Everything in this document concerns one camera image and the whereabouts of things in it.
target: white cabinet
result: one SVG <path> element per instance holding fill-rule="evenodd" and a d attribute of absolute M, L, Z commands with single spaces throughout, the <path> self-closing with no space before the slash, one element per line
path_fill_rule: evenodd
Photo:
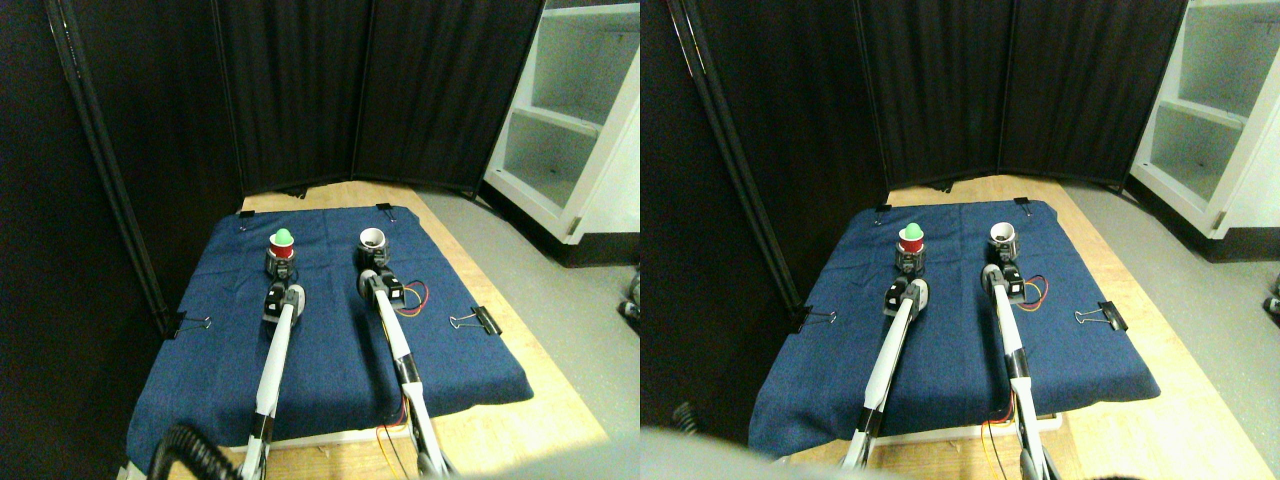
<path fill-rule="evenodd" d="M 1187 9 L 1130 173 L 1206 238 L 1280 227 L 1277 50 L 1280 0 Z"/>
<path fill-rule="evenodd" d="M 543 12 L 485 182 L 564 244 L 640 232 L 640 5 Z"/>

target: shelf compartment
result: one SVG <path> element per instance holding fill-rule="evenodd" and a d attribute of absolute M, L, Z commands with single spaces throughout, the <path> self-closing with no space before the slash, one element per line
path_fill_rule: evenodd
<path fill-rule="evenodd" d="M 602 127 L 599 123 L 588 122 L 558 111 L 540 109 L 536 106 L 516 106 L 512 108 L 512 111 L 520 115 L 529 116 L 535 120 L 547 122 L 554 125 L 559 125 L 562 128 L 568 128 L 573 132 L 585 134 L 591 138 L 600 136 Z"/>
<path fill-rule="evenodd" d="M 1240 140 L 1240 128 L 1202 113 L 1187 109 L 1185 102 L 1161 102 L 1156 110 L 1151 165 L 1208 202 Z"/>
<path fill-rule="evenodd" d="M 1228 127 L 1236 131 L 1243 131 L 1244 124 L 1249 123 L 1248 118 L 1233 114 L 1226 110 L 1215 109 L 1208 105 L 1201 105 L 1193 101 L 1169 99 L 1161 100 L 1161 108 L 1167 108 L 1170 110 L 1181 111 L 1188 115 L 1196 115 L 1202 119 L 1217 123 L 1222 127 Z"/>
<path fill-rule="evenodd" d="M 511 115 L 500 170 L 563 209 L 594 147 L 594 136 L 540 118 Z"/>
<path fill-rule="evenodd" d="M 531 105 L 604 124 L 639 47 L 639 4 L 544 12 Z"/>
<path fill-rule="evenodd" d="M 1276 50 L 1280 1 L 1201 1 L 1187 13 L 1178 97 L 1253 113 Z"/>

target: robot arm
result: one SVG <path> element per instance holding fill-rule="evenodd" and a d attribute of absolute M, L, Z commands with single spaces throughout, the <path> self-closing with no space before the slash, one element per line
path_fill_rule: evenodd
<path fill-rule="evenodd" d="M 905 278 L 900 278 L 895 285 L 899 283 L 905 283 Z M 896 305 L 897 311 L 892 312 L 893 323 L 890 324 L 879 356 L 876 357 L 876 366 L 872 367 L 870 379 L 867 380 L 863 408 L 858 416 L 854 439 L 849 444 L 849 453 L 845 454 L 845 461 L 841 465 L 845 468 L 864 468 L 870 458 L 876 438 L 879 435 L 881 419 L 884 416 L 884 401 L 888 398 L 893 371 L 897 369 L 902 342 L 906 339 L 906 326 L 928 305 L 929 285 L 923 279 L 911 280 L 901 296 L 895 300 L 887 302 L 887 305 Z"/>
<path fill-rule="evenodd" d="M 1027 351 L 1023 348 L 1023 338 L 1018 333 L 1018 323 L 1014 320 L 1012 301 L 1025 298 L 1021 273 L 1014 260 L 1018 257 L 1018 237 L 1014 227 L 1000 223 L 991 229 L 991 244 L 995 247 L 996 257 L 1001 265 L 989 264 L 982 269 L 982 284 L 991 297 L 996 310 L 996 321 L 1000 326 L 1001 343 L 1005 347 L 1005 366 L 1009 372 L 1009 388 L 1014 393 L 1015 408 L 1018 411 L 1018 435 L 1023 444 L 1021 470 L 1024 479 L 1048 480 L 1059 479 L 1057 468 L 1053 467 L 1041 443 L 1039 428 L 1036 419 L 1036 403 L 1032 399 L 1032 378 L 1027 362 Z"/>
<path fill-rule="evenodd" d="M 396 378 L 401 392 L 408 398 L 407 416 L 412 424 L 413 445 L 417 448 L 417 470 L 422 474 L 447 476 L 453 470 L 440 442 L 435 436 L 426 401 L 422 397 L 422 380 L 408 348 L 404 330 L 396 316 L 396 305 L 403 306 L 404 292 L 396 274 L 387 268 L 387 237 L 376 228 L 365 229 L 360 234 L 357 262 L 364 269 L 360 273 L 360 293 L 378 308 L 378 315 L 390 344 L 392 358 L 396 362 Z"/>
<path fill-rule="evenodd" d="M 262 466 L 271 449 L 271 426 L 275 424 L 275 408 L 280 398 L 280 379 L 284 376 L 284 358 L 289 349 L 289 334 L 298 324 L 305 305 L 305 292 L 300 285 L 285 289 L 280 316 L 271 335 L 271 347 L 266 352 L 266 365 L 257 383 L 257 401 L 253 408 L 253 430 L 250 433 L 244 463 L 239 474 L 244 479 L 261 479 Z"/>

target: black hose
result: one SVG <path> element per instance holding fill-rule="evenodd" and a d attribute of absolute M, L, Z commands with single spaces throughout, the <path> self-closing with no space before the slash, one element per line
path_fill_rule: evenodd
<path fill-rule="evenodd" d="M 147 480 L 168 479 L 175 461 L 180 461 L 200 480 L 242 480 L 218 445 L 187 425 L 170 426 L 160 439 Z"/>

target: red cup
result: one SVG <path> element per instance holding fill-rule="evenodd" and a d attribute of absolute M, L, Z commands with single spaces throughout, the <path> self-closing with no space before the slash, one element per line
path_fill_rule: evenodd
<path fill-rule="evenodd" d="M 288 244 L 275 243 L 275 234 L 271 234 L 270 239 L 271 239 L 271 247 L 270 247 L 271 255 L 275 255 L 280 259 L 293 257 L 293 242 L 289 242 Z"/>
<path fill-rule="evenodd" d="M 897 244 L 904 252 L 919 253 L 924 248 L 924 236 L 916 239 L 906 239 L 906 229 L 897 230 Z"/>

